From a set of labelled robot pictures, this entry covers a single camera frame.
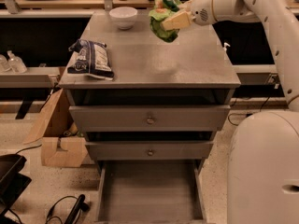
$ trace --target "white bowl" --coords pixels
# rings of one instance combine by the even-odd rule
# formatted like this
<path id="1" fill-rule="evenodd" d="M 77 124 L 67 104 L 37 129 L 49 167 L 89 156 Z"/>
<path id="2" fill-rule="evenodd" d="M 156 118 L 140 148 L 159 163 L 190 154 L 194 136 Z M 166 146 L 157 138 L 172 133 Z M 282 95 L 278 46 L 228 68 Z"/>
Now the white bowl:
<path id="1" fill-rule="evenodd" d="M 112 22 L 122 30 L 127 30 L 134 26 L 137 13 L 137 9 L 133 7 L 116 7 L 109 11 Z"/>

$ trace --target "gray tabletop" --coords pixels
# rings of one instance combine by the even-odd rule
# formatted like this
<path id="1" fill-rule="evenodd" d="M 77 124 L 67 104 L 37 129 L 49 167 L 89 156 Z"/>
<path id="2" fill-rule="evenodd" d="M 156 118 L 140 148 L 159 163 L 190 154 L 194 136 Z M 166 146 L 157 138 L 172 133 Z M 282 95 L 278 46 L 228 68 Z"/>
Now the gray tabletop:
<path id="1" fill-rule="evenodd" d="M 60 86 L 66 89 L 106 88 L 236 88 L 240 81 L 212 26 L 191 25 L 165 43 L 150 30 L 148 10 L 138 10 L 137 22 L 119 30 L 104 10 L 93 14 L 82 39 L 107 44 L 115 77 L 71 77 L 66 69 Z M 75 62 L 74 52 L 68 65 Z"/>

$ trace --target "plastic bottle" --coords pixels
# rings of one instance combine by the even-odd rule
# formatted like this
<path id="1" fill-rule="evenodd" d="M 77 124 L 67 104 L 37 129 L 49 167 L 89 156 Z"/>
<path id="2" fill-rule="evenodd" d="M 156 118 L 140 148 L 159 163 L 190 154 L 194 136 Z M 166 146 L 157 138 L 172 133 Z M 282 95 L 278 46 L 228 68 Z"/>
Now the plastic bottle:
<path id="1" fill-rule="evenodd" d="M 7 58 L 0 54 L 0 72 L 8 70 L 10 70 L 10 65 L 8 64 Z"/>
<path id="2" fill-rule="evenodd" d="M 8 60 L 8 64 L 10 65 L 11 69 L 13 70 L 13 72 L 15 73 L 24 73 L 25 71 L 27 71 L 27 67 L 24 64 L 24 62 L 22 61 L 22 59 L 18 56 L 15 56 L 11 50 L 9 50 L 7 52 L 8 56 L 9 56 L 9 60 Z"/>

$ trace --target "drawer knob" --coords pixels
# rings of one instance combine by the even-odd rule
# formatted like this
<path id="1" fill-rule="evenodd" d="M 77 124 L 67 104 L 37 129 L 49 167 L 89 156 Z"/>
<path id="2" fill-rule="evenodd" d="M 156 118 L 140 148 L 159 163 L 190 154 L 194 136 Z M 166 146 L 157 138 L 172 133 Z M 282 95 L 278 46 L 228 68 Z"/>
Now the drawer knob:
<path id="1" fill-rule="evenodd" d="M 148 124 L 153 124 L 154 122 L 155 122 L 155 119 L 153 119 L 152 117 L 147 118 L 147 123 Z"/>
<path id="2" fill-rule="evenodd" d="M 148 150 L 148 155 L 149 155 L 149 156 L 153 156 L 153 154 L 154 154 L 154 151 L 153 151 L 152 149 L 149 149 L 149 150 Z"/>

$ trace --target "table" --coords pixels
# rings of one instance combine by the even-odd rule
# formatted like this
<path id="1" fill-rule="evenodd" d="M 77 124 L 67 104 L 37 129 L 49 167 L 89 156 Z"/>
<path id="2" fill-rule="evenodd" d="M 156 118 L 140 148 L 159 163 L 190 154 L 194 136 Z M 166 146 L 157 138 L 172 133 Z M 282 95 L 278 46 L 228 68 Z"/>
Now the table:
<path id="1" fill-rule="evenodd" d="M 203 223 L 198 175 L 240 82 L 211 26 L 167 44 L 148 13 L 122 31 L 96 12 L 81 38 L 107 44 L 114 80 L 65 71 L 59 85 L 101 174 L 98 221 Z"/>

